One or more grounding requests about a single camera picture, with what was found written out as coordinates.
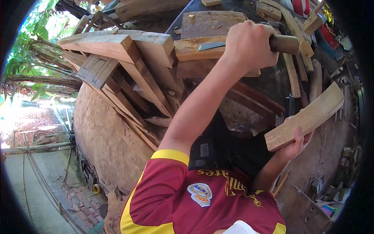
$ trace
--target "sleeve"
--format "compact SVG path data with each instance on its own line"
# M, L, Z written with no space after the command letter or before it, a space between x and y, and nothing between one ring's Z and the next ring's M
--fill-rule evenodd
M156 151L125 205L123 224L160 226L172 223L171 198L182 186L188 171L189 157L177 150Z

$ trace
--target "red jersey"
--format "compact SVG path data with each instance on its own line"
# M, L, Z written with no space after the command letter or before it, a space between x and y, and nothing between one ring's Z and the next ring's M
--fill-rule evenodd
M237 220L263 234L285 233L273 194L250 192L229 170L188 171L189 157L153 154L121 217L122 234L212 234Z

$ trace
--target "left hand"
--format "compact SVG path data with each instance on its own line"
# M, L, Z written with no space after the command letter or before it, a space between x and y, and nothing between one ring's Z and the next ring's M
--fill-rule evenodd
M287 122L292 118L293 116L290 116L286 118L284 122ZM286 147L279 149L277 154L287 161L291 161L292 159L296 158L309 144L313 136L313 132L314 130L304 136L301 127L296 127L294 132L295 142L292 142Z

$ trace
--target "hand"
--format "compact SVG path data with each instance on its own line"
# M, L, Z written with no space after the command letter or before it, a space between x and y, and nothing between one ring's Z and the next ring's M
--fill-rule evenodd
M290 116L286 118L284 122L291 120L293 117L294 116ZM313 132L314 130L304 136L301 127L296 127L294 132L295 142L292 142L286 147L279 149L277 151L277 154L282 157L282 159L285 159L287 161L291 161L292 159L296 158L296 156L298 156L309 144L313 136Z
M231 61L234 69L243 75L250 70L275 66L279 53L270 51L269 37L273 34L273 27L255 24L251 20L232 26L222 58Z

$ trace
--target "chisel handle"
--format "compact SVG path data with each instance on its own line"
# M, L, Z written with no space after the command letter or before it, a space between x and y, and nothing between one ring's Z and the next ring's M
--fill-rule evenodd
M272 35L269 38L270 50L273 52L298 55L300 51L297 37L286 35Z

